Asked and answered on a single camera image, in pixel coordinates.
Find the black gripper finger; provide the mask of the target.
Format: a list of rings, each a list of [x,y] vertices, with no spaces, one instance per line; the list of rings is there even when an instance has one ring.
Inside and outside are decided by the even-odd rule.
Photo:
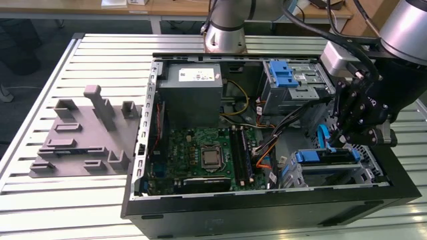
[[[349,143],[353,145],[377,144],[377,126],[355,124],[349,130]]]
[[[335,86],[335,99],[333,113],[337,117],[337,130],[330,138],[330,145],[342,148],[351,139],[351,133],[358,129],[358,121],[365,111],[365,104],[361,103],[361,84],[349,81],[338,81]]]

